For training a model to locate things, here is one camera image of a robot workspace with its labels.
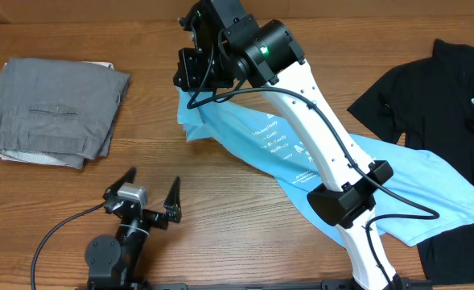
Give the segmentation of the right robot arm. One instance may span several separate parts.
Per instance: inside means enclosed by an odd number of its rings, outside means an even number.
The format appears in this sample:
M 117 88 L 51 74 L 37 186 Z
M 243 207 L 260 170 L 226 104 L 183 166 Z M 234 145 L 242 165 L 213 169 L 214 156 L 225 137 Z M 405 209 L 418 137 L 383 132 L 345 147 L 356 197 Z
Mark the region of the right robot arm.
M 344 240 L 351 286 L 401 288 L 375 226 L 373 194 L 383 189 L 392 168 L 352 140 L 325 101 L 292 32 L 277 19 L 259 25 L 238 0 L 197 2 L 179 25 L 193 42 L 180 51 L 174 78 L 191 94 L 188 108 L 261 93 L 289 122 L 319 171 L 322 182 L 307 200 Z

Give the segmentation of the light blue printed t-shirt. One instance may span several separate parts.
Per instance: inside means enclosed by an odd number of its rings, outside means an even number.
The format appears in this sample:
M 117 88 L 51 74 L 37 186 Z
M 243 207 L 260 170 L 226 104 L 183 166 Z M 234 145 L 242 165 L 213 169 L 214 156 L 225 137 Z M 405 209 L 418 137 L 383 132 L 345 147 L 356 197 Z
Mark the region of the light blue printed t-shirt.
M 188 141 L 213 138 L 237 158 L 272 175 L 295 208 L 339 245 L 337 228 L 326 224 L 310 207 L 307 194 L 322 182 L 299 137 L 285 118 L 251 110 L 230 101 L 211 102 L 188 109 L 191 95 L 179 92 L 177 121 Z M 400 218 L 378 222 L 381 234 L 389 233 L 412 247 L 428 238 L 474 223 L 474 186 L 447 161 L 431 151 L 413 150 L 353 135 L 357 145 L 374 160 L 386 160 L 394 175 L 385 186 L 401 197 L 439 213 L 424 221 L 423 212 L 382 191 L 376 191 L 376 212 L 400 213 Z

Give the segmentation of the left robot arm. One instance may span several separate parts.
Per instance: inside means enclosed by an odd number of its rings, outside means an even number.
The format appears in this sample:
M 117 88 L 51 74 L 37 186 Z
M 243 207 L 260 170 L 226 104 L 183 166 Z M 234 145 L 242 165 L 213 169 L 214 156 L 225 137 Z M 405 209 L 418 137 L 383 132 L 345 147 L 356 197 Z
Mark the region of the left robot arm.
M 99 235 L 86 247 L 88 289 L 150 289 L 148 282 L 135 276 L 150 230 L 165 230 L 171 222 L 181 221 L 181 179 L 175 178 L 160 213 L 146 207 L 146 188 L 134 183 L 136 172 L 129 169 L 103 194 L 105 212 L 117 216 L 120 224 L 115 235 Z

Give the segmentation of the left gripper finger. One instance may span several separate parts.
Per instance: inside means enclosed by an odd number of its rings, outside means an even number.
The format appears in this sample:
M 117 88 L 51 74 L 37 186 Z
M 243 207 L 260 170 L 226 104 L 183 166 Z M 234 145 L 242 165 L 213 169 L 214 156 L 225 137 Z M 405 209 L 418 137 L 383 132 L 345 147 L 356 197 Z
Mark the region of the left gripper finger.
M 124 185 L 124 183 L 134 183 L 134 179 L 136 176 L 137 168 L 132 167 L 130 168 L 119 180 L 115 181 L 112 185 L 110 185 L 103 194 L 103 199 L 108 200 L 112 196 L 117 196 L 118 190 Z
M 165 208 L 167 220 L 169 222 L 180 223 L 182 218 L 182 209 L 180 204 L 180 183 L 181 179 L 177 176 L 171 186 L 169 193 L 167 194 L 167 198 L 163 203 L 163 207 Z

